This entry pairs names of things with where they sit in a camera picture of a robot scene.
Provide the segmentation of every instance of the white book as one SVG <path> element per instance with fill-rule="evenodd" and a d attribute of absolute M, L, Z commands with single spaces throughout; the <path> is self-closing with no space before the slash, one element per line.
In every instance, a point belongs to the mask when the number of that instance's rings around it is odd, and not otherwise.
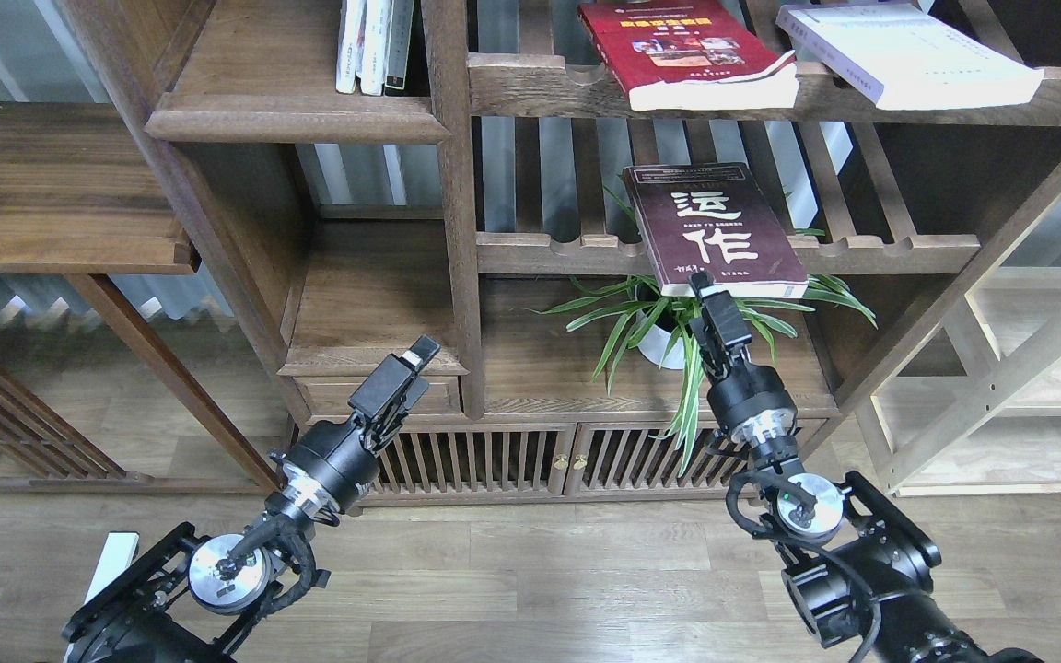
<path fill-rule="evenodd" d="M 342 0 L 342 25 L 338 35 L 338 70 L 333 88 L 350 94 L 354 91 L 354 74 L 363 58 L 360 38 L 366 18 L 366 0 Z"/>
<path fill-rule="evenodd" d="M 1043 70 L 981 46 L 909 0 L 785 4 L 776 24 L 881 109 L 1026 104 L 1043 84 Z"/>
<path fill-rule="evenodd" d="M 363 94 L 383 93 L 387 76 L 387 30 L 392 24 L 392 0 L 366 0 L 363 22 L 363 70 L 359 75 Z"/>

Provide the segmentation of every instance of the cabinet door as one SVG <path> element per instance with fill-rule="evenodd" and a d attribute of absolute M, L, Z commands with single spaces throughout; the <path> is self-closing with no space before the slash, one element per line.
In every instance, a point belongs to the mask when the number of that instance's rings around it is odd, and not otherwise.
<path fill-rule="evenodd" d="M 384 450 L 375 504 L 560 495 L 576 428 L 410 424 Z"/>
<path fill-rule="evenodd" d="M 799 437 L 820 428 L 821 420 L 799 423 Z M 576 452 L 569 468 L 563 494 L 570 496 L 673 494 L 675 496 L 724 495 L 731 475 L 744 469 L 740 457 L 712 456 L 699 449 L 690 467 L 681 470 L 681 453 L 673 442 L 660 439 L 665 423 L 581 423 L 576 432 Z M 710 440 L 715 424 L 703 422 L 698 443 Z M 720 449 L 740 450 L 720 443 Z"/>

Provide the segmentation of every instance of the book spine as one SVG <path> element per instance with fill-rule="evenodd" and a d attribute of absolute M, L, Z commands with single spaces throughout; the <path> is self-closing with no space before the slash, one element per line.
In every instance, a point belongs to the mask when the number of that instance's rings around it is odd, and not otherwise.
<path fill-rule="evenodd" d="M 416 0 L 395 0 L 392 24 L 387 30 L 387 70 L 383 87 L 403 89 L 408 77 L 408 51 L 412 50 L 412 21 Z"/>
<path fill-rule="evenodd" d="M 387 27 L 392 16 L 392 0 L 366 0 L 363 20 L 363 73 L 359 76 L 363 94 L 383 93 L 383 76 L 387 67 Z"/>
<path fill-rule="evenodd" d="M 881 100 L 886 86 L 880 80 L 871 75 L 871 72 L 859 67 L 853 59 L 848 58 L 836 47 L 831 46 L 820 34 L 814 32 L 812 27 L 805 24 L 800 18 L 794 17 L 792 12 L 786 10 L 780 12 L 778 17 L 776 17 L 776 24 L 779 29 L 788 33 L 790 37 L 803 42 L 806 49 L 813 51 L 818 58 L 821 58 L 821 63 L 824 63 L 831 70 L 834 70 L 835 73 L 840 75 L 852 87 L 858 89 L 858 92 L 863 92 L 868 100 L 875 103 Z"/>
<path fill-rule="evenodd" d="M 601 62 L 605 64 L 605 71 L 610 73 L 611 78 L 616 82 L 616 87 L 620 87 L 620 91 L 622 91 L 622 93 L 625 94 L 625 98 L 627 100 L 628 92 L 630 92 L 630 89 L 628 89 L 628 87 L 625 85 L 625 82 L 622 78 L 620 78 L 620 74 L 616 73 L 616 68 L 613 66 L 613 64 L 611 64 L 611 59 L 608 59 L 608 52 L 605 51 L 604 43 L 602 43 L 601 40 L 601 35 L 597 34 L 597 31 L 592 30 L 592 24 L 589 21 L 589 17 L 587 17 L 586 14 L 584 13 L 584 5 L 580 5 L 580 22 L 581 24 L 584 24 L 584 29 L 589 31 L 589 37 L 592 38 L 592 45 L 596 49 L 596 54 L 601 55 Z"/>
<path fill-rule="evenodd" d="M 342 25 L 338 38 L 338 70 L 333 88 L 338 92 L 354 92 L 354 73 L 359 71 L 363 52 L 359 48 L 359 33 L 363 29 L 366 0 L 343 0 Z"/>

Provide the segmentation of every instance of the wooden floor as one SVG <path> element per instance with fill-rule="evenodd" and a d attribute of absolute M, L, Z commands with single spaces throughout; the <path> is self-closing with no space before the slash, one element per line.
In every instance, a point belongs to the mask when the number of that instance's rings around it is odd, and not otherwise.
<path fill-rule="evenodd" d="M 18 325 L 0 326 L 3 362 L 122 465 L 231 471 L 107 334 L 92 344 L 72 335 L 53 353 Z M 281 404 L 232 339 L 237 329 L 164 324 L 159 332 L 241 431 L 274 441 Z M 837 478 L 868 465 L 848 422 L 810 469 Z M 900 504 L 943 549 L 936 596 L 957 625 L 991 651 L 1022 646 L 1061 662 L 1061 495 Z M 137 531 L 144 548 L 181 520 L 203 534 L 240 531 L 260 508 L 258 499 L 0 495 L 0 660 L 59 660 L 59 629 L 84 597 L 106 533 Z M 718 500 L 376 507 L 321 529 L 315 549 L 333 571 L 329 589 L 258 626 L 237 659 L 841 662 L 855 647 L 814 644 L 780 585 L 778 557 L 736 529 Z M 227 624 L 190 599 L 173 614 L 209 638 Z"/>

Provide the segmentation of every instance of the drawer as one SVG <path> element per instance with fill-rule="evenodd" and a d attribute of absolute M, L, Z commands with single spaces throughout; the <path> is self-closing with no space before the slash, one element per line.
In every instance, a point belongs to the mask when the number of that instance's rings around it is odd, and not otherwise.
<path fill-rule="evenodd" d="M 457 415 L 460 412 L 460 386 L 454 374 L 424 374 L 429 391 L 416 403 L 414 415 Z M 295 378 L 313 416 L 346 415 L 346 400 L 354 394 L 363 378 L 337 374 L 331 378 Z"/>

